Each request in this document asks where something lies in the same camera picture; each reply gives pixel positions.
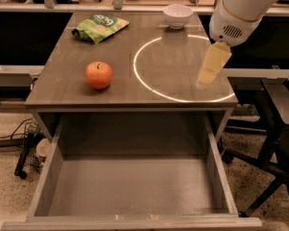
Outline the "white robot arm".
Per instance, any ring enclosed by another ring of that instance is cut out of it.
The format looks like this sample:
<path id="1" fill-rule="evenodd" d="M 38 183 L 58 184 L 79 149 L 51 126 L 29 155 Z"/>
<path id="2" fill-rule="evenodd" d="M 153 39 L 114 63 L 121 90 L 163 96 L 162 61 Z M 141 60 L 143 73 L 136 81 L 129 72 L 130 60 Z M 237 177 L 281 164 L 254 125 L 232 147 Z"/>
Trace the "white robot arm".
<path id="1" fill-rule="evenodd" d="M 199 69 L 196 87 L 211 86 L 231 57 L 230 48 L 244 43 L 278 0 L 219 0 L 209 22 L 214 41 Z"/>

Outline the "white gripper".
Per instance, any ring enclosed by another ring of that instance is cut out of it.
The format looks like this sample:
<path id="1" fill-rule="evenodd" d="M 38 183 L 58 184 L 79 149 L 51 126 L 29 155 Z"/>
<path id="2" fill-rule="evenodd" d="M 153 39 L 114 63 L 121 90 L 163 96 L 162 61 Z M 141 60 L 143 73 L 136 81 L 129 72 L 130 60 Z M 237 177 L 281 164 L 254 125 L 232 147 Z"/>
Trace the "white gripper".
<path id="1" fill-rule="evenodd" d="M 207 89 L 213 84 L 232 53 L 230 46 L 244 43 L 260 24 L 261 18 L 247 20 L 233 13 L 221 1 L 209 22 L 209 36 L 216 41 L 208 48 L 197 76 L 196 87 Z"/>

